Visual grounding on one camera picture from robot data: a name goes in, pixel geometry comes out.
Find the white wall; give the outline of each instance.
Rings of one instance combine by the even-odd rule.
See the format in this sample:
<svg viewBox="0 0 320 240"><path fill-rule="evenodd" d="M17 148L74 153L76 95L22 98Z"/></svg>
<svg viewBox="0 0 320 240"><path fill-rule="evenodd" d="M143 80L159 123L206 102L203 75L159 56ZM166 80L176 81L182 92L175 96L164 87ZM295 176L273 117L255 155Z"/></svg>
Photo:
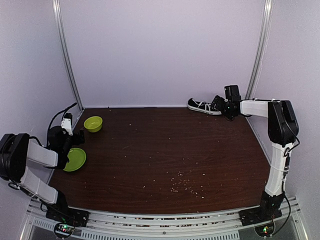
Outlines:
<svg viewBox="0 0 320 240"><path fill-rule="evenodd" d="M247 89L264 0L61 0L85 107L186 106Z"/></svg>
<svg viewBox="0 0 320 240"><path fill-rule="evenodd" d="M274 2L268 46L254 97L292 102L301 146L292 152L287 192L297 196L316 240L320 222L320 2ZM256 117L250 122L271 156L267 121Z"/></svg>
<svg viewBox="0 0 320 240"><path fill-rule="evenodd" d="M28 133L44 144L53 115L75 102L56 29L51 1L1 1L0 137ZM33 167L48 179L48 169ZM0 179L0 239L14 240L30 199L7 184Z"/></svg>

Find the white shoe sole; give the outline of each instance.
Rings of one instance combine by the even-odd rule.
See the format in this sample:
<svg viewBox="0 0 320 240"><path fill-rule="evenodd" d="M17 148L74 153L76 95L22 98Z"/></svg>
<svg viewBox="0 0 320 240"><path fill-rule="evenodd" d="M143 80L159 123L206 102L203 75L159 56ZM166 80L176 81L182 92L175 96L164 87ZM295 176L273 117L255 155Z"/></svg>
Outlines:
<svg viewBox="0 0 320 240"><path fill-rule="evenodd" d="M201 113L204 113L204 114L209 114L209 115L221 115L221 112L220 111L205 111L203 109L200 109L200 108L197 108L197 107L194 107L194 106L190 106L188 105L188 109L190 110L193 110L193 111L197 111L197 112L201 112Z"/></svg>

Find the shoelace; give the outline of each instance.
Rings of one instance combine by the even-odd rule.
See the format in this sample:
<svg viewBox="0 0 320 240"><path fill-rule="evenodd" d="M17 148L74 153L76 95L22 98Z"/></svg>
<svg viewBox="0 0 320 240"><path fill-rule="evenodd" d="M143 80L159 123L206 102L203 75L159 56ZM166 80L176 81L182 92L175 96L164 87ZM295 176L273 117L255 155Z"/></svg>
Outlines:
<svg viewBox="0 0 320 240"><path fill-rule="evenodd" d="M211 115L211 103L207 103L207 102L204 102L204 101L201 101L199 104L198 104L198 108L204 103L204 112L207 113L207 111L209 112L209 114Z"/></svg>

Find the bowl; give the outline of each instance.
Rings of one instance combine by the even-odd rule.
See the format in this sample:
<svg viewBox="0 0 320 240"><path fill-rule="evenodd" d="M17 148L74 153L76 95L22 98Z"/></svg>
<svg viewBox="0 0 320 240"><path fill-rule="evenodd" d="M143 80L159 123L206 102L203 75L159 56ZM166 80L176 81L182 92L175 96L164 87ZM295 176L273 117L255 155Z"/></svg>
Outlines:
<svg viewBox="0 0 320 240"><path fill-rule="evenodd" d="M81 148L74 147L71 148L68 153L69 162L65 165L63 169L66 172L73 172L81 168L87 159L86 152Z"/></svg>
<svg viewBox="0 0 320 240"><path fill-rule="evenodd" d="M90 133L96 133L102 128L102 118L99 116L89 117L84 122L85 129Z"/></svg>

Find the shoe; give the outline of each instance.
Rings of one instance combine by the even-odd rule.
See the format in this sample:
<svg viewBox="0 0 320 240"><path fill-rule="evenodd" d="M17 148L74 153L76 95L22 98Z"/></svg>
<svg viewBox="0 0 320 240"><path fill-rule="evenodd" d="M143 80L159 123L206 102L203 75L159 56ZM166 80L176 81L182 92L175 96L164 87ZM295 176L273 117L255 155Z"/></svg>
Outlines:
<svg viewBox="0 0 320 240"><path fill-rule="evenodd" d="M205 101L195 101L190 98L188 101L188 108L193 111L202 112L209 115L221 115L221 112L214 108L212 103Z"/></svg>

